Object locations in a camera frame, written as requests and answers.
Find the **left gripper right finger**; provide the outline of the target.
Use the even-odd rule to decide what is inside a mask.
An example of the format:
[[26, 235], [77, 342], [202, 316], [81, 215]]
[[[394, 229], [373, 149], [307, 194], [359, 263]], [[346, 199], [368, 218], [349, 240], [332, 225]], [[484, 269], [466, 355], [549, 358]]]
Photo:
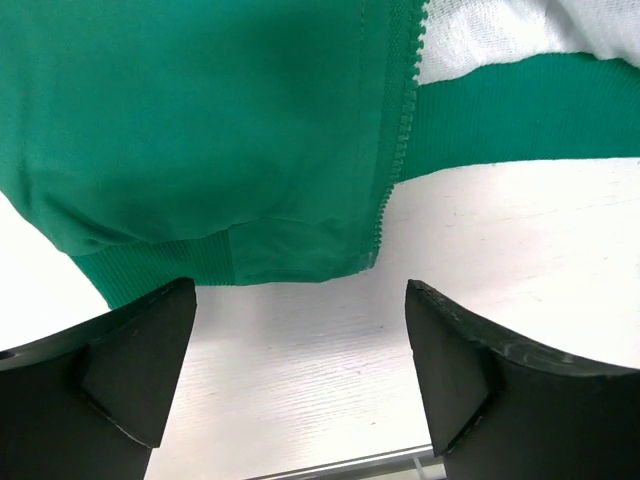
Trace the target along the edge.
[[569, 354], [411, 280], [405, 318], [451, 479], [635, 479], [639, 373]]

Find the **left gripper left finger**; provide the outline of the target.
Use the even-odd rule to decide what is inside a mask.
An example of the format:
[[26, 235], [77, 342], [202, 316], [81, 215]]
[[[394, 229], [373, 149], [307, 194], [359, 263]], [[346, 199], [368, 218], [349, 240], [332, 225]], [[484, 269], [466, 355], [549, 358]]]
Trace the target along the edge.
[[1, 353], [1, 476], [139, 480], [160, 446], [191, 337], [179, 278]]

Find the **green jacket with white lining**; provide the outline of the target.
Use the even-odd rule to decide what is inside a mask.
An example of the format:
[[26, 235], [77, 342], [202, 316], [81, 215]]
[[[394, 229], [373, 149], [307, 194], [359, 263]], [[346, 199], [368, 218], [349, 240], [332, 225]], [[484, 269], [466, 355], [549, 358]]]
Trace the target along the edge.
[[5, 1], [1, 190], [109, 306], [372, 267], [402, 181], [639, 153], [635, 1]]

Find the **aluminium table front rail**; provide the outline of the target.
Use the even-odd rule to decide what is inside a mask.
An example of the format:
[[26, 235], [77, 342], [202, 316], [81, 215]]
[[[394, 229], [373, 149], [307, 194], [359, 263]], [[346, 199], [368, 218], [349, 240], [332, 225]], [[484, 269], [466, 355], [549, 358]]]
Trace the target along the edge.
[[427, 479], [424, 469], [433, 465], [443, 465], [443, 460], [434, 454], [430, 445], [419, 445], [257, 476], [257, 479], [363, 479], [406, 470], [415, 470], [420, 479]]

